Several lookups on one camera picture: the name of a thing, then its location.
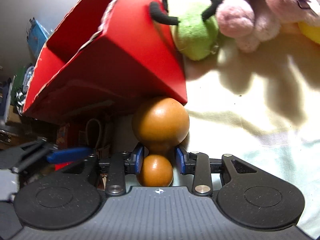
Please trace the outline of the green white plush toy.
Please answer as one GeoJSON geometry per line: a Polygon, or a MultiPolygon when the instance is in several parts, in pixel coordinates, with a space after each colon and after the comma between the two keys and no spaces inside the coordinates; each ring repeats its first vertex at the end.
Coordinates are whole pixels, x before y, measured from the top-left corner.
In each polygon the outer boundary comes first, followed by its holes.
{"type": "Polygon", "coordinates": [[[200,61],[217,48],[219,26],[215,17],[223,0],[161,0],[149,4],[153,21],[168,25],[177,50],[200,61]]]}

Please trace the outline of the green white striped cloth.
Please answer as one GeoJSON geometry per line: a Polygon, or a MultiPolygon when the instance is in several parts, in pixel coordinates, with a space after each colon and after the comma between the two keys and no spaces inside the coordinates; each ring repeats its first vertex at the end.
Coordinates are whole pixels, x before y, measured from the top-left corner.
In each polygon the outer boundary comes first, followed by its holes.
{"type": "Polygon", "coordinates": [[[23,115],[23,107],[26,100],[26,95],[19,89],[15,94],[15,106],[19,115],[23,115]]]}

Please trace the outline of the yellow plush toy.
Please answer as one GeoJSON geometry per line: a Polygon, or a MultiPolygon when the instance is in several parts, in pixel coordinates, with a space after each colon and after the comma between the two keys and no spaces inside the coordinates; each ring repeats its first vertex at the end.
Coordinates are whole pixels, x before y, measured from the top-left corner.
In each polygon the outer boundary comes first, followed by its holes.
{"type": "Polygon", "coordinates": [[[320,28],[319,27],[310,26],[304,22],[299,22],[298,27],[300,32],[304,36],[306,36],[313,42],[320,44],[320,28]]]}

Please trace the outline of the pink plush toy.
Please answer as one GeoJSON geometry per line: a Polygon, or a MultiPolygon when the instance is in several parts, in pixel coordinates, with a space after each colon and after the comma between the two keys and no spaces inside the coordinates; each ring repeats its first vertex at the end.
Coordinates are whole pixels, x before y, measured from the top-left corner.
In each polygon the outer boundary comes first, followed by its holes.
{"type": "Polygon", "coordinates": [[[221,34],[251,53],[275,38],[283,23],[319,27],[319,0],[223,0],[215,18],[221,34]]]}

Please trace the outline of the blue bag in plastic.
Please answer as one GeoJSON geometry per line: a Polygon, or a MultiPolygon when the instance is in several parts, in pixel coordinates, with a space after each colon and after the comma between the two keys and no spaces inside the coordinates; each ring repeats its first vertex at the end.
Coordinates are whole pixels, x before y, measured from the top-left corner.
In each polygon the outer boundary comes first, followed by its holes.
{"type": "Polygon", "coordinates": [[[27,31],[27,43],[33,56],[38,58],[50,33],[35,18],[30,19],[29,22],[30,29],[27,31]]]}

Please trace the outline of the brown wooden gourd massager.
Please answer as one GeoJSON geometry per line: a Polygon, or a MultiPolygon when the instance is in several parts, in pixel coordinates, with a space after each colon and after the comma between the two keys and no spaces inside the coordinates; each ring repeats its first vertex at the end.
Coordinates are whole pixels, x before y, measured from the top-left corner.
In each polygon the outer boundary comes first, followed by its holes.
{"type": "Polygon", "coordinates": [[[140,185],[167,187],[172,184],[172,151],[187,137],[189,126],[187,110],[172,98],[154,98],[139,107],[132,118],[132,130],[148,149],[137,175],[140,185]]]}

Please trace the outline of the red cardboard box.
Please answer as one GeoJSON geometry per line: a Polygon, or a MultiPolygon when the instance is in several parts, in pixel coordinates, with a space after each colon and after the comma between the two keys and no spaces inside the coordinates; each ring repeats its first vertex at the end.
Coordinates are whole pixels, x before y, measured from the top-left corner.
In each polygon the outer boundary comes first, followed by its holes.
{"type": "Polygon", "coordinates": [[[61,124],[157,96],[185,104],[182,55],[170,28],[151,19],[152,1],[80,0],[43,46],[23,114],[61,124]]]}

